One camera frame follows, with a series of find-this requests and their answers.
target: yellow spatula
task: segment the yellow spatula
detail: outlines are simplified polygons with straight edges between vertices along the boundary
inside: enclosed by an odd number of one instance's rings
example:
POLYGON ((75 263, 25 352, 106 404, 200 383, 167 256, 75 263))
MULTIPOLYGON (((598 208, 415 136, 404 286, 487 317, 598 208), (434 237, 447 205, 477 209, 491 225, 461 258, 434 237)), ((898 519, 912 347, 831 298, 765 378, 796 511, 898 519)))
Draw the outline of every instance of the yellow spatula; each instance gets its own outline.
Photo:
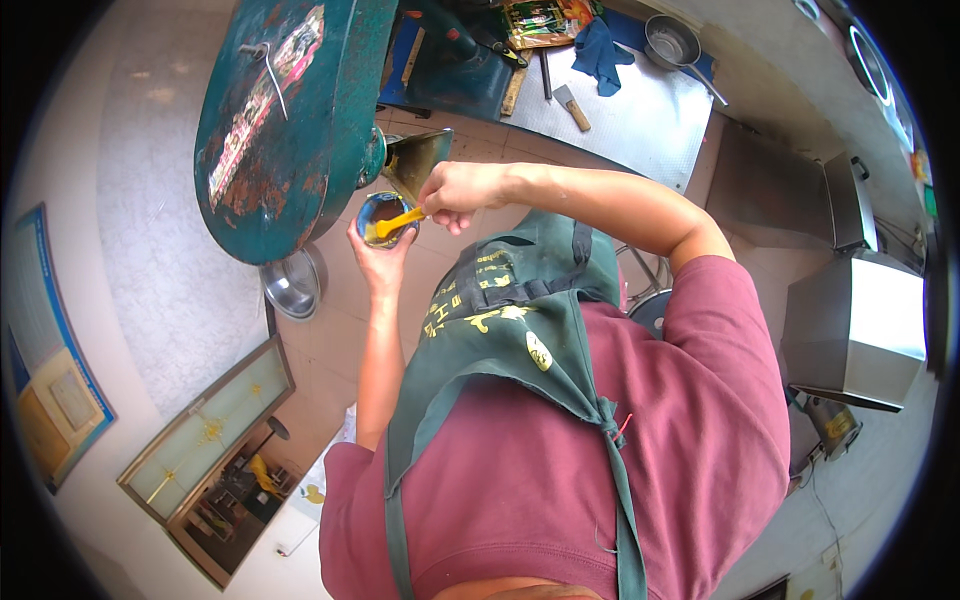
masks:
POLYGON ((423 211, 419 206, 411 210, 410 212, 404 212, 403 214, 394 217, 393 219, 388 219, 386 221, 377 221, 371 225, 367 225, 367 229, 364 232, 364 239, 368 242, 375 242, 377 240, 386 239, 390 232, 397 228, 402 228, 408 223, 413 223, 414 221, 422 221, 426 218, 426 215, 423 214, 423 211))

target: blue rag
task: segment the blue rag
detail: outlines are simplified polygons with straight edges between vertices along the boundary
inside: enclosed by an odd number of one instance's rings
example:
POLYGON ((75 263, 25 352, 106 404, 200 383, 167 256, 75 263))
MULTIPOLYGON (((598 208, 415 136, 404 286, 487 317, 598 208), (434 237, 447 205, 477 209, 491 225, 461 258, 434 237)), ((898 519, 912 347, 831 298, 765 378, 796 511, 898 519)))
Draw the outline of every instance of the blue rag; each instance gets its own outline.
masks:
POLYGON ((573 68, 597 80, 597 93, 613 96, 620 89, 618 64, 633 64, 634 55, 613 43, 607 24, 595 17, 573 40, 577 59, 573 68))

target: apron tie knot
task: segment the apron tie knot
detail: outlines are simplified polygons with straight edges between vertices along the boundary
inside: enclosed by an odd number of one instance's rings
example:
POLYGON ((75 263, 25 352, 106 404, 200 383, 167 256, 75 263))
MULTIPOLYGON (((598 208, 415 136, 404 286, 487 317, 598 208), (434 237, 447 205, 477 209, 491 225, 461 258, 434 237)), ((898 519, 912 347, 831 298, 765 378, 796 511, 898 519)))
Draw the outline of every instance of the apron tie knot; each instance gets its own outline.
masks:
POLYGON ((600 396, 597 400, 597 410, 600 413, 600 428, 603 429, 605 434, 611 437, 613 445, 619 450, 627 443, 627 438, 623 435, 623 430, 630 421, 630 417, 634 414, 631 413, 628 415, 623 421, 623 425, 618 425, 616 420, 613 419, 613 413, 616 411, 616 402, 613 402, 605 396, 600 396))

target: range hood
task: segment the range hood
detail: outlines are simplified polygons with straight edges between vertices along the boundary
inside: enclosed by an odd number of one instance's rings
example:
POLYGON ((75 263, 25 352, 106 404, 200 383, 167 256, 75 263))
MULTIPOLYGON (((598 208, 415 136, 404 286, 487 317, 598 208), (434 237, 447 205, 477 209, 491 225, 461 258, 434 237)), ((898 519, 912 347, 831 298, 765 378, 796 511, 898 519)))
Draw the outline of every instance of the range hood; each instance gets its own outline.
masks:
POLYGON ((780 348, 794 388, 898 412, 926 359, 924 281, 886 254, 838 255, 790 285, 780 348))
POLYGON ((719 152, 707 212, 722 228, 765 248, 878 250, 869 172, 856 156, 821 164, 734 123, 719 152))

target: man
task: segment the man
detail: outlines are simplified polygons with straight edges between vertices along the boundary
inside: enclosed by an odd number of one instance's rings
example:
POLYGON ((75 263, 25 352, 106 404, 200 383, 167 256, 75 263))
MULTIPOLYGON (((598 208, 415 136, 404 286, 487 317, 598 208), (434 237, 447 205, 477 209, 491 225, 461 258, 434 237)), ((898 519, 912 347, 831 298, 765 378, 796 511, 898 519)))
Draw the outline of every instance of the man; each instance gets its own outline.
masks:
POLYGON ((453 234, 480 207, 533 210, 464 250, 406 368, 413 233, 384 252, 350 226, 372 308, 357 444, 325 462, 326 589, 707 598, 782 502, 789 459, 777 359, 719 227, 652 181, 535 164, 444 162, 418 202, 453 234), (663 341, 616 306, 611 235, 670 260, 663 341))

